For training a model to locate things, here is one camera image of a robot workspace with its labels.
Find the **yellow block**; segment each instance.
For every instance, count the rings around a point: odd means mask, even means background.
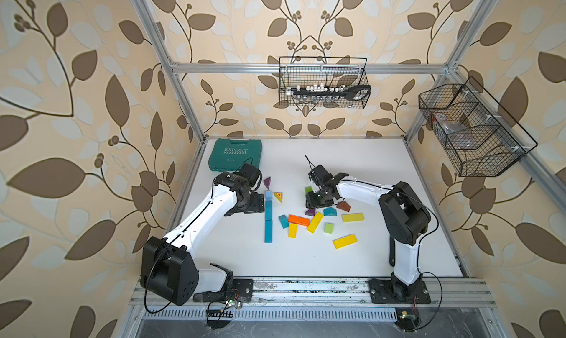
[[[348,235],[346,237],[342,237],[333,241],[334,247],[336,249],[341,249],[344,246],[351,245],[352,243],[358,242],[358,239],[354,234]]]
[[[322,220],[322,214],[317,212],[315,214],[315,217],[312,218],[311,223],[308,224],[307,231],[310,232],[311,234],[314,234],[321,220]]]
[[[363,221],[363,214],[342,214],[342,222]]]
[[[296,238],[297,237],[297,225],[289,223],[289,237]]]

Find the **floor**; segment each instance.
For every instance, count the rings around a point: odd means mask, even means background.
[[[214,140],[207,143],[194,186],[184,211],[187,216],[210,190],[218,175],[208,168]],[[278,221],[281,214],[303,216],[304,188],[309,185],[305,155],[332,174],[345,172],[350,178],[394,185],[405,181],[425,205],[431,207],[421,180],[402,139],[269,139],[262,140],[260,170],[271,177],[272,191],[283,192],[283,203],[273,200],[273,243],[264,243],[264,214],[234,214],[223,217],[196,252],[197,265],[220,264],[236,276],[389,276],[389,233],[381,210],[348,199],[350,213],[363,213],[365,221],[343,223],[337,217],[322,219],[314,234],[299,226],[297,237],[289,238]],[[262,185],[258,192],[265,192]],[[334,226],[324,233],[324,223]],[[429,231],[436,226],[433,218]],[[358,242],[335,249],[332,241],[355,234]],[[428,236],[421,247],[421,271],[437,276],[462,277],[442,229]]]

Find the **orange block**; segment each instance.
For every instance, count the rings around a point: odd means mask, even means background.
[[[305,217],[300,217],[300,216],[296,216],[296,215],[289,215],[289,219],[288,221],[291,224],[297,224],[297,225],[303,225],[304,227],[307,227],[308,224],[310,224],[310,220],[308,220]]]

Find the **teal block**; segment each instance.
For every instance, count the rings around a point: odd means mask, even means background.
[[[289,227],[289,221],[286,215],[279,216],[279,221],[281,221],[281,226],[286,229]]]

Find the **black wire basket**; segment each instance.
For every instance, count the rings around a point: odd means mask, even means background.
[[[280,57],[277,107],[364,108],[370,98],[366,58]]]
[[[501,115],[481,102],[478,90],[497,102]],[[461,177],[499,176],[538,145],[473,77],[465,84],[445,84],[421,93],[419,109]],[[514,136],[518,134],[528,142]]]

